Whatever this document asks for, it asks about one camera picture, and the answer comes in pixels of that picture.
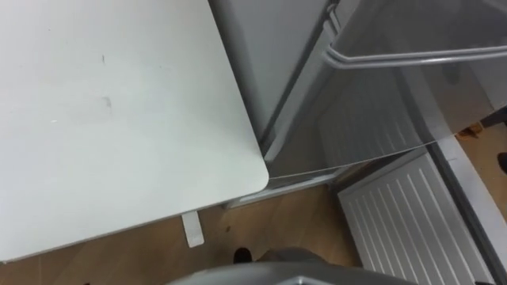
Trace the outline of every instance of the metal handle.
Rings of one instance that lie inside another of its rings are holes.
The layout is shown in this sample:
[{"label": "metal handle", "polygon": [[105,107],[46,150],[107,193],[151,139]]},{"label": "metal handle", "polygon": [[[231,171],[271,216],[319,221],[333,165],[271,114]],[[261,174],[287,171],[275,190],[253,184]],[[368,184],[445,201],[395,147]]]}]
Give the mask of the metal handle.
[{"label": "metal handle", "polygon": [[440,63],[457,63],[470,60],[495,59],[507,56],[507,50],[475,53],[469,55],[443,55],[433,57],[414,57],[404,59],[380,59],[380,60],[363,60],[344,62],[330,55],[329,50],[322,53],[324,60],[332,67],[337,69],[358,69],[358,68],[380,68],[380,67],[407,67],[417,65],[429,65]]},{"label": "metal handle", "polygon": [[340,27],[336,13],[336,6],[328,7],[330,20],[325,21],[324,29],[334,35],[330,45],[322,53],[324,60],[337,69],[359,69],[379,67],[407,67],[440,63],[457,63],[470,60],[494,59],[507,56],[507,46],[474,47],[449,51],[423,51],[389,55],[361,55],[348,57],[332,47],[332,43],[340,36]]}]

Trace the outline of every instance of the table top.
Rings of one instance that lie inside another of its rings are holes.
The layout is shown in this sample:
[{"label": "table top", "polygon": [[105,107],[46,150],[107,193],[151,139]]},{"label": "table top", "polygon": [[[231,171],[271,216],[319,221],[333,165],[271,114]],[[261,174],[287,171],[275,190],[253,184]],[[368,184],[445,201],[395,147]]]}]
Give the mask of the table top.
[{"label": "table top", "polygon": [[0,3],[0,260],[262,190],[206,0]]}]

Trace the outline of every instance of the shoe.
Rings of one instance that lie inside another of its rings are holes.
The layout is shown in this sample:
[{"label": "shoe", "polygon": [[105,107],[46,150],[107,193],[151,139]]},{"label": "shoe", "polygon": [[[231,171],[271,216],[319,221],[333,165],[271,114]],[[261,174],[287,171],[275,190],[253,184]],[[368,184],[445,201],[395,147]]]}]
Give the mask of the shoe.
[{"label": "shoe", "polygon": [[500,153],[498,154],[497,158],[501,170],[503,170],[503,172],[507,174],[507,153]]},{"label": "shoe", "polygon": [[234,252],[234,264],[252,262],[252,253],[247,248],[239,248]]}]

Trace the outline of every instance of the wooden floor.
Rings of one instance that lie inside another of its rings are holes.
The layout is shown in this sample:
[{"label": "wooden floor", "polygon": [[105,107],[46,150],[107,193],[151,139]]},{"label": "wooden floor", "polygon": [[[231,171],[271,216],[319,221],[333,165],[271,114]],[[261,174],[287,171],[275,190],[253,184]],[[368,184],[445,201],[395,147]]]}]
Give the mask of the wooden floor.
[{"label": "wooden floor", "polygon": [[479,133],[478,139],[459,143],[507,221],[507,175],[497,162],[497,155],[507,152],[507,127],[500,123]]},{"label": "wooden floor", "polygon": [[108,237],[0,266],[0,285],[164,284],[205,268],[230,264],[248,247],[299,246],[330,263],[360,266],[345,218],[324,187],[225,211],[200,211],[205,243],[186,244],[181,220],[170,218]]}]

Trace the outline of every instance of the scuff mark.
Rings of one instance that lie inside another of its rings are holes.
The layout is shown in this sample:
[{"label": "scuff mark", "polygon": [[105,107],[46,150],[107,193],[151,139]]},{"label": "scuff mark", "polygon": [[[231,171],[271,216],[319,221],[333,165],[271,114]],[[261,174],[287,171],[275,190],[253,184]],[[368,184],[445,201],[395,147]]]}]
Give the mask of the scuff mark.
[{"label": "scuff mark", "polygon": [[109,109],[109,114],[112,115],[112,102],[109,97],[102,97],[102,100],[105,102],[105,106]]}]

